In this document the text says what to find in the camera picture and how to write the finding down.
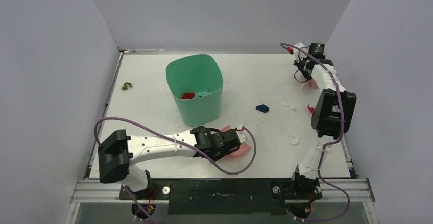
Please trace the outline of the pink hand brush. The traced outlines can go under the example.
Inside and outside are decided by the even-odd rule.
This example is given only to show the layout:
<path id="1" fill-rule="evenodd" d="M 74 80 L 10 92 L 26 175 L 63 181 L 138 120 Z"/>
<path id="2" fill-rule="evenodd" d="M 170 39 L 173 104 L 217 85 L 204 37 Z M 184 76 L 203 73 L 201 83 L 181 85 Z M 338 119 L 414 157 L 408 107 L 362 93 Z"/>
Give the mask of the pink hand brush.
<path id="1" fill-rule="evenodd" d="M 318 89 L 317 82 L 316 82 L 314 79 L 310 79 L 310 80 L 308 80 L 308 81 L 306 82 L 306 85 L 307 85 L 308 87 L 313 88 L 313 89 Z"/>

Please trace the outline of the pink plastic dustpan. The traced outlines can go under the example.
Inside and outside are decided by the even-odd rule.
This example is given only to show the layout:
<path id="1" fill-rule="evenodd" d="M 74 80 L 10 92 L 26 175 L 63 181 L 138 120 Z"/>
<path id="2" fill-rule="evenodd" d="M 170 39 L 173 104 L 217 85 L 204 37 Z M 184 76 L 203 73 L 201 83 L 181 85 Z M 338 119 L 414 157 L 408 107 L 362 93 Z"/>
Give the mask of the pink plastic dustpan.
<path id="1" fill-rule="evenodd" d="M 229 130 L 229 129 L 231 129 L 231 128 L 232 128 L 232 127 L 231 127 L 230 125 L 227 125 L 227 126 L 221 128 L 221 131 L 222 131 L 222 132 L 225 132 L 225 131 L 227 131 L 227 130 Z M 246 142 L 243 142 L 243 143 L 241 144 L 240 148 L 239 148 L 237 151 L 235 151 L 235 152 L 233 152 L 233 153 L 227 155 L 227 157 L 229 157 L 229 158 L 240 157 L 240 156 L 246 154 L 250 149 L 251 149 L 251 146 L 248 145 Z"/>

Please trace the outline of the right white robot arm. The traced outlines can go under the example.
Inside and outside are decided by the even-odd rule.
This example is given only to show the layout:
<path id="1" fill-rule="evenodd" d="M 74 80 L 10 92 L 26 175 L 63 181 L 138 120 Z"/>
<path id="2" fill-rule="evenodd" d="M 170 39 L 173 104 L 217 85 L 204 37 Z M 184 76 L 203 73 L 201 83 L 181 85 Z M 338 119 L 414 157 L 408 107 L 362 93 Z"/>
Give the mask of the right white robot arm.
<path id="1" fill-rule="evenodd" d="M 317 179 L 331 147 L 348 132 L 357 96 L 343 87 L 331 60 L 324 56 L 324 44 L 297 43 L 291 48 L 294 66 L 306 82 L 315 81 L 320 91 L 311 117 L 311 127 L 317 136 L 312 141 L 295 172 L 307 179 Z"/>

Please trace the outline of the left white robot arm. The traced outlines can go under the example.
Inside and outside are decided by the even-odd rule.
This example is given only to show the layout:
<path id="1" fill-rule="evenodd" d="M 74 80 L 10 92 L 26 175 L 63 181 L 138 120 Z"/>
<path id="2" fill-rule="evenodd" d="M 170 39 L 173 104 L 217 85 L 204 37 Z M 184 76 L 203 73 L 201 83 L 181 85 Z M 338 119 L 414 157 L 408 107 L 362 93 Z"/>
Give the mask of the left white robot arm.
<path id="1" fill-rule="evenodd" d="M 99 182 L 122 183 L 138 198 L 152 193 L 150 173 L 138 163 L 169 157 L 203 157 L 216 162 L 240 149 L 246 135 L 236 129 L 220 131 L 198 126 L 162 137 L 129 136 L 116 130 L 98 147 Z"/>

